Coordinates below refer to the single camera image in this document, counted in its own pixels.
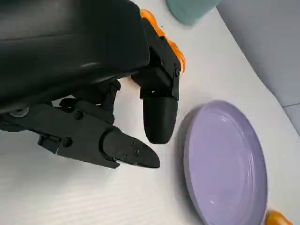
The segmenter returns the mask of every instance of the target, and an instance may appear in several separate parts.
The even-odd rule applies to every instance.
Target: gray wall
[[[300,134],[300,0],[223,0],[218,10]]]

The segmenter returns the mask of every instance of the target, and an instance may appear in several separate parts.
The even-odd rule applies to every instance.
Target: cup
[[[184,25],[193,25],[221,0],[166,0],[173,16]]]

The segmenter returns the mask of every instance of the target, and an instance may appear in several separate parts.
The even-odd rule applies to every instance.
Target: orange object
[[[293,225],[288,221],[280,212],[271,211],[269,212],[266,225]]]
[[[186,70],[186,59],[184,58],[183,53],[180,51],[180,49],[178,48],[178,46],[175,44],[175,42],[171,41],[170,39],[168,39],[168,37],[165,35],[165,33],[159,28],[156,19],[154,17],[154,15],[149,12],[146,9],[142,9],[141,10],[141,17],[142,18],[146,18],[147,20],[149,20],[149,22],[151,23],[152,27],[155,29],[156,33],[161,37],[164,36],[166,38],[166,40],[168,41],[169,45],[171,46],[171,48],[173,49],[173,51],[175,52],[177,58],[179,59],[180,63],[181,63],[181,74],[184,73],[184,71]]]

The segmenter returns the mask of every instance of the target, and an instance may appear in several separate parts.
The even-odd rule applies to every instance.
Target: purple plate
[[[260,142],[235,106],[212,101],[199,110],[185,141],[187,188],[207,225],[260,225],[267,172]]]

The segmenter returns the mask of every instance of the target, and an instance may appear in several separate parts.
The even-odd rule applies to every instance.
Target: white surface
[[[300,135],[300,103],[297,105],[285,107],[284,109],[296,131]]]
[[[179,25],[164,0],[136,0],[153,12],[187,58],[180,82],[176,130],[167,145],[151,145],[158,170],[121,165],[117,170],[57,157],[29,132],[0,135],[2,225],[199,225],[182,171],[186,114],[211,99],[239,107],[262,143],[269,173],[269,206],[300,224],[300,139],[277,100],[253,72],[217,10],[194,28]],[[116,125],[149,143],[143,131],[139,90],[122,80]]]

